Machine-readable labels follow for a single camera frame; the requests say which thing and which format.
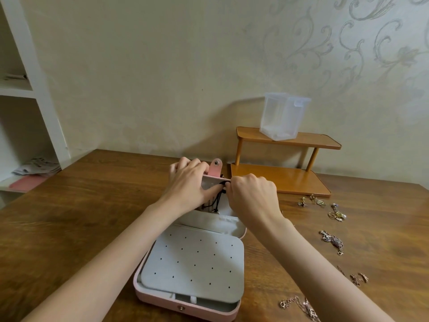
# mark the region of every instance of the person's left hand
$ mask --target person's left hand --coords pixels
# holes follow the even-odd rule
[[[208,169],[209,165],[197,158],[192,161],[186,157],[180,158],[178,163],[170,166],[169,183],[160,201],[167,201],[180,217],[211,200],[223,189],[223,185],[214,185],[208,190],[201,187],[202,175]]]

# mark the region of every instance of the black cord necklace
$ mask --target black cord necklace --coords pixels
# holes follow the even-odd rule
[[[225,185],[227,181],[222,181],[219,184]],[[212,204],[208,204],[208,205],[201,205],[201,209],[205,209],[205,208],[210,208],[213,207],[213,205],[216,203],[216,207],[212,210],[212,213],[219,213],[219,210],[217,209],[218,205],[219,205],[219,201],[221,200],[221,195],[222,193],[226,193],[226,191],[224,189],[222,189],[217,195],[216,198],[214,198]]]

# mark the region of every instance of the clear plastic container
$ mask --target clear plastic container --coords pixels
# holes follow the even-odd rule
[[[309,102],[288,93],[266,93],[260,132],[275,141],[295,139]]]

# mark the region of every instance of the two-tier wooden shelf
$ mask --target two-tier wooden shelf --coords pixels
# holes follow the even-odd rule
[[[231,164],[232,176],[244,176],[250,173],[258,177],[263,176],[276,184],[277,192],[279,193],[290,193],[294,195],[314,194],[321,197],[331,196],[331,192],[328,188],[311,170],[319,148],[341,149],[341,145],[331,137],[325,134],[298,132],[295,139],[274,141],[260,133],[258,128],[253,127],[237,127],[237,137],[239,139],[239,144],[237,146],[236,162]],[[284,146],[312,147],[314,151],[306,169],[240,164],[243,141],[263,142]]]

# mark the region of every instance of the open jewelry box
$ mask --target open jewelry box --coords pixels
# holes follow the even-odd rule
[[[229,181],[219,177],[221,167],[220,159],[212,162],[203,189]],[[208,321],[232,321],[244,292],[245,233],[226,194],[219,193],[156,239],[134,274],[137,297]]]

